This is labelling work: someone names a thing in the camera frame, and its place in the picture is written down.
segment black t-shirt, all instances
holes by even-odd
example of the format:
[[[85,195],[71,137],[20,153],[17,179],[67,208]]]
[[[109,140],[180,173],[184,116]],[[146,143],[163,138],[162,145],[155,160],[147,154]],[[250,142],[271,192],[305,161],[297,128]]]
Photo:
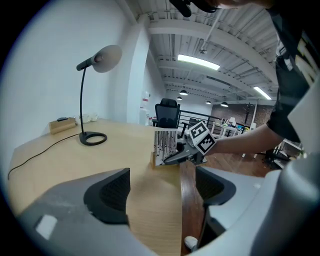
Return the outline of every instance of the black t-shirt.
[[[288,115],[319,72],[319,37],[318,30],[312,27],[317,24],[317,14],[312,5],[303,4],[306,7],[299,9],[292,3],[278,0],[272,8],[267,9],[279,37],[275,62],[279,89],[267,125],[281,137],[300,142]]]

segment black power cord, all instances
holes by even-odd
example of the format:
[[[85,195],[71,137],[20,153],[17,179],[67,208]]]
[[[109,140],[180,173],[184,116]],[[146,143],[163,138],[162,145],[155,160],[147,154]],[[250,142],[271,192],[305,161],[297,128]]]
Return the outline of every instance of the black power cord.
[[[80,133],[77,133],[77,134],[71,135],[71,136],[69,136],[69,137],[60,139],[59,141],[57,141],[56,143],[52,144],[50,147],[48,147],[47,149],[45,149],[44,151],[42,151],[41,153],[36,154],[36,155],[34,155],[33,157],[30,157],[30,158],[29,158],[28,160],[26,160],[24,163],[22,163],[22,164],[20,164],[20,165],[18,165],[18,166],[16,166],[16,167],[14,167],[14,168],[12,168],[12,169],[9,171],[9,173],[8,173],[8,180],[9,180],[10,173],[11,173],[14,169],[17,169],[17,168],[23,166],[23,165],[24,165],[25,163],[27,163],[29,160],[31,160],[32,158],[35,158],[35,157],[41,155],[42,153],[46,152],[48,149],[50,149],[50,148],[53,147],[54,145],[58,144],[59,142],[62,142],[62,141],[64,141],[64,140],[66,140],[66,139],[69,139],[69,138],[71,138],[71,137],[77,136],[77,135],[79,135],[79,134],[80,134]]]

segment desk lamp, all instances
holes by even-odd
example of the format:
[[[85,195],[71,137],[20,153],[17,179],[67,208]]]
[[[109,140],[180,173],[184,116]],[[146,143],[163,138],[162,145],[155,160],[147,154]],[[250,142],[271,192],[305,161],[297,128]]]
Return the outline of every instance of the desk lamp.
[[[84,124],[82,120],[82,91],[84,87],[84,80],[86,69],[93,66],[94,70],[98,73],[105,73],[112,70],[116,65],[118,65],[122,57],[122,50],[118,45],[109,45],[102,48],[95,55],[88,58],[87,60],[81,62],[76,66],[76,70],[83,70],[81,90],[80,90],[80,123],[81,123],[81,133],[79,138],[82,144],[87,146],[99,145],[107,140],[107,135],[101,132],[95,131],[84,131]],[[88,142],[87,140],[92,137],[103,137],[102,140],[97,142]]]

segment white shoe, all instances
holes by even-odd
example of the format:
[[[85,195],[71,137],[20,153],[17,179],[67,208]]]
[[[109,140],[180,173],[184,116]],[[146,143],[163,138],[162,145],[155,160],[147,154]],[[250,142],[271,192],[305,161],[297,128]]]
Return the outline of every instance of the white shoe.
[[[184,238],[184,244],[190,250],[192,250],[192,248],[195,247],[197,245],[197,243],[198,243],[198,239],[196,239],[193,236],[187,236]]]

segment lamp stem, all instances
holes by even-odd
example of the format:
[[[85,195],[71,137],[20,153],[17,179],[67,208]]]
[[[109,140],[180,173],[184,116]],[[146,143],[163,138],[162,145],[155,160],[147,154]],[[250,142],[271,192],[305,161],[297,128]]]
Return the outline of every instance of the lamp stem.
[[[82,91],[84,88],[84,80],[86,74],[86,67],[83,69],[82,82],[81,82],[81,90],[80,90],[80,123],[81,123],[81,131],[84,133],[84,123],[82,121]]]

